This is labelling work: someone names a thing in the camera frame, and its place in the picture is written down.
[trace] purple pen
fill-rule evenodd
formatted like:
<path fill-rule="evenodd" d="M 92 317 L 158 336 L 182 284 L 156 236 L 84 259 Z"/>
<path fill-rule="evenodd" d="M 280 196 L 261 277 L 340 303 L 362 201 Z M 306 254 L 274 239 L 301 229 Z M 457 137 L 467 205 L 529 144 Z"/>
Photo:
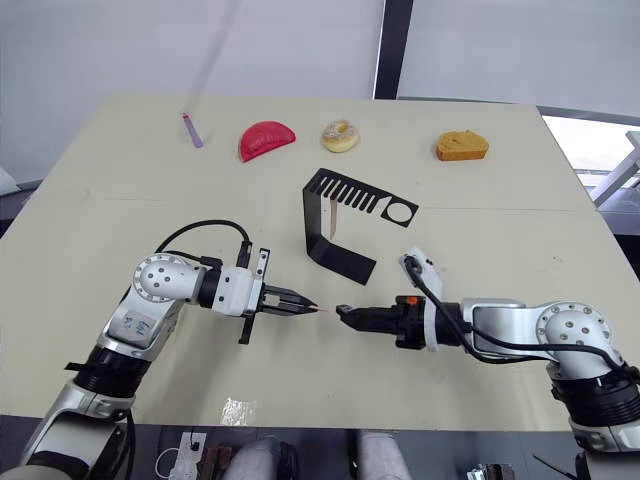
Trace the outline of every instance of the purple pen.
<path fill-rule="evenodd" d="M 196 132 L 196 128 L 193 126 L 193 122 L 191 121 L 191 117 L 189 116 L 189 114 L 183 113 L 182 119 L 184 120 L 184 124 L 187 126 L 187 131 L 191 136 L 191 141 L 193 142 L 193 146 L 196 148 L 202 148 L 204 144 L 202 143 L 202 140 L 200 139 L 198 132 Z"/>

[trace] white cable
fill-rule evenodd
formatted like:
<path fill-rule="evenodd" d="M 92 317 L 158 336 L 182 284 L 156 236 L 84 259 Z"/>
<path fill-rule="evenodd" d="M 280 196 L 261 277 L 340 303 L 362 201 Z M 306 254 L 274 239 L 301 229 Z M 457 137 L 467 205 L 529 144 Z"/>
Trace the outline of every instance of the white cable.
<path fill-rule="evenodd" d="M 158 472 L 158 464 L 160 463 L 160 459 L 162 458 L 162 456 L 167 452 L 171 452 L 172 450 L 175 450 L 176 452 L 180 451 L 180 449 L 176 447 L 167 448 L 164 452 L 158 455 L 158 458 L 156 458 L 156 466 L 154 467 L 154 470 L 156 471 L 156 475 L 164 480 L 168 479 L 169 475 L 165 476 Z"/>

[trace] table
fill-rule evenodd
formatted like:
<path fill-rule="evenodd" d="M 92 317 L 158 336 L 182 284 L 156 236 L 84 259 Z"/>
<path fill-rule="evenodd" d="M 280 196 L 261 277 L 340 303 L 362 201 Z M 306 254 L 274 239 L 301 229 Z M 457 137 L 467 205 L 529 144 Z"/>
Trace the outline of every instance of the table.
<path fill-rule="evenodd" d="M 540 362 L 489 366 L 459 349 L 399 350 L 391 336 L 339 322 L 337 304 L 383 306 L 417 293 L 397 264 L 413 245 L 439 267 L 446 301 L 580 300 L 609 318 L 617 348 L 640 363 L 638 281 L 534 107 L 205 97 L 194 121 L 207 143 L 196 150 L 183 103 L 108 102 L 0 240 L 3 413 L 43 415 L 71 377 L 63 366 L 86 358 L 137 262 L 204 218 L 242 224 L 254 248 L 272 250 L 267 282 L 329 311 L 260 315 L 242 346 L 242 320 L 184 308 L 138 391 L 138 422 L 217 424 L 231 398 L 255 402 L 257 426 L 568 429 Z M 362 137 L 341 155 L 319 142 L 337 118 Z M 282 121 L 298 138 L 242 164 L 237 140 L 260 120 Z M 437 136 L 467 128 L 490 141 L 487 157 L 437 160 Z M 366 287 L 306 256 L 301 190 L 320 167 L 420 205 L 408 229 L 339 209 L 335 242 L 378 260 Z M 231 262 L 238 241 L 208 229 L 173 246 Z"/>

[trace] black bracket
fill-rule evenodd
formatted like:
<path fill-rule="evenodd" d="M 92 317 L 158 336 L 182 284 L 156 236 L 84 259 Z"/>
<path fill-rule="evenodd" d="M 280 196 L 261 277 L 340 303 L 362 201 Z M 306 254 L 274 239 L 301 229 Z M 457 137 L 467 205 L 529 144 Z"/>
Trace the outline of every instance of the black bracket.
<path fill-rule="evenodd" d="M 390 197 L 380 216 L 405 228 L 413 220 L 418 205 L 380 188 L 324 168 L 318 170 L 302 189 L 307 255 L 317 264 L 354 282 L 366 285 L 376 261 L 334 245 L 322 236 L 322 196 L 368 214 L 373 212 L 381 199 Z M 411 216 L 407 220 L 398 221 L 389 216 L 389 207 L 398 203 L 405 205 L 411 211 Z"/>

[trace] black cable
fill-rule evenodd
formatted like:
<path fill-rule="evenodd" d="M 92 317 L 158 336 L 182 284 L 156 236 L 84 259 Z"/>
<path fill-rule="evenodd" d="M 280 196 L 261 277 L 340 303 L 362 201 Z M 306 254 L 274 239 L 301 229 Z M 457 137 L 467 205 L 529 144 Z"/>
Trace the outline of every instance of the black cable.
<path fill-rule="evenodd" d="M 200 257 L 191 255 L 190 253 L 181 252 L 180 250 L 165 250 L 163 253 L 170 253 L 171 255 L 178 255 L 179 257 L 188 258 L 194 262 L 200 263 Z"/>
<path fill-rule="evenodd" d="M 120 468 L 122 467 L 122 464 L 124 463 L 125 458 L 127 458 L 127 455 L 129 454 L 129 447 L 131 445 L 130 432 L 131 430 L 127 428 L 127 435 L 124 439 L 124 445 L 122 446 L 120 455 L 118 455 L 118 460 L 116 460 L 115 466 L 111 470 L 110 478 L 115 478 L 116 475 L 118 475 L 118 472 L 120 471 Z"/>
<path fill-rule="evenodd" d="M 127 462 L 127 472 L 124 475 L 124 480 L 131 480 L 133 461 L 136 456 L 136 424 L 133 421 L 131 410 L 127 412 L 127 435 L 129 436 L 129 461 Z"/>
<path fill-rule="evenodd" d="M 169 235 L 165 239 L 164 242 L 160 244 L 160 246 L 158 246 L 158 248 L 156 249 L 156 253 L 162 252 L 165 248 L 167 248 L 167 245 L 169 245 L 173 240 L 175 240 L 177 237 L 179 237 L 183 233 L 188 232 L 189 230 L 193 230 L 194 228 L 205 227 L 207 225 L 224 225 L 227 227 L 235 228 L 238 232 L 240 232 L 240 235 L 242 235 L 242 239 L 245 242 L 251 242 L 251 240 L 249 240 L 249 235 L 247 234 L 246 230 L 242 228 L 240 225 L 238 225 L 236 222 L 232 222 L 230 220 L 201 220 L 199 222 L 190 223 L 189 225 L 186 225 L 181 229 L 173 232 L 171 235 Z"/>
<path fill-rule="evenodd" d="M 444 308 L 444 306 L 442 305 L 442 302 L 440 302 L 440 300 L 438 299 L 438 297 L 436 297 L 433 292 L 431 290 L 429 290 L 429 288 L 424 284 L 424 282 L 422 281 L 422 279 L 420 278 L 420 275 L 414 270 L 414 267 L 417 265 L 417 262 L 415 260 L 415 258 L 407 256 L 404 260 L 404 264 L 407 267 L 407 273 L 409 274 L 409 277 L 411 278 L 411 280 L 416 284 L 416 286 L 422 291 L 422 293 L 424 293 L 427 298 L 435 305 L 435 307 L 440 311 L 440 313 L 442 313 L 445 318 L 447 319 L 447 321 L 451 324 L 451 327 L 455 330 L 457 336 L 459 337 L 458 340 L 460 341 L 460 343 L 462 343 L 464 345 L 465 348 L 467 348 L 467 350 L 469 350 L 469 353 L 471 353 L 471 355 L 473 355 L 475 358 L 477 358 L 474 355 L 474 350 L 471 348 L 471 345 L 469 345 L 469 343 L 467 342 L 466 338 L 464 338 L 464 334 L 462 332 L 462 327 L 460 325 L 459 322 L 457 322 L 450 314 L 449 312 Z M 564 345 L 564 344 L 557 344 L 557 343 L 548 343 L 548 344 L 544 344 L 544 345 L 540 345 L 540 344 L 517 344 L 517 343 L 510 343 L 510 342 L 505 342 L 502 340 L 499 340 L 491 335 L 489 335 L 488 333 L 483 332 L 482 330 L 475 328 L 474 326 L 470 326 L 470 330 L 471 332 L 477 334 L 478 336 L 484 338 L 485 340 L 487 340 L 488 342 L 493 343 L 494 345 L 497 345 L 499 347 L 503 347 L 503 348 L 508 348 L 511 350 L 522 350 L 522 351 L 537 351 L 537 352 L 547 352 L 547 351 L 570 351 L 570 352 L 585 352 L 585 353 L 592 353 L 594 355 L 598 355 L 600 357 L 602 357 L 602 359 L 607 363 L 607 365 L 612 369 L 612 370 L 617 370 L 620 369 L 622 367 L 620 367 L 620 365 L 618 365 L 616 362 L 613 361 L 613 359 L 611 358 L 611 356 L 605 352 L 604 350 L 600 349 L 600 348 L 596 348 L 596 347 L 592 347 L 590 345 Z M 520 361 L 526 361 L 526 360 L 539 360 L 538 357 L 524 357 L 519 359 Z M 483 357 L 483 359 L 481 361 L 486 361 L 486 360 L 495 360 L 495 359 L 489 359 L 487 357 Z M 500 363 L 512 363 L 513 359 L 508 359 L 509 361 L 507 362 L 500 362 Z"/>
<path fill-rule="evenodd" d="M 407 267 L 407 273 L 409 274 L 409 277 L 411 278 L 413 283 L 415 283 L 416 286 L 422 291 L 422 293 L 424 293 L 426 297 L 435 305 L 435 307 L 440 311 L 440 313 L 444 315 L 445 319 L 451 325 L 451 328 L 453 328 L 454 334 L 458 339 L 458 341 L 462 344 L 462 346 L 466 349 L 467 352 L 469 352 L 469 354 L 473 358 L 481 362 L 491 363 L 494 365 L 503 365 L 507 363 L 520 363 L 520 362 L 526 362 L 529 360 L 540 360 L 537 357 L 531 357 L 531 356 L 524 356 L 520 358 L 492 358 L 492 357 L 486 357 L 481 353 L 477 352 L 471 346 L 471 344 L 469 344 L 468 340 L 466 339 L 465 333 L 462 330 L 463 326 L 460 325 L 460 322 L 458 322 L 456 319 L 454 319 L 451 316 L 449 311 L 446 308 L 444 308 L 444 305 L 442 305 L 442 302 L 440 302 L 438 297 L 436 297 L 433 294 L 433 292 L 429 290 L 429 288 L 422 281 L 422 278 L 420 278 L 420 275 L 414 270 L 414 266 L 415 266 L 414 262 L 416 262 L 416 260 L 413 257 L 406 257 L 404 260 L 404 264 Z"/>

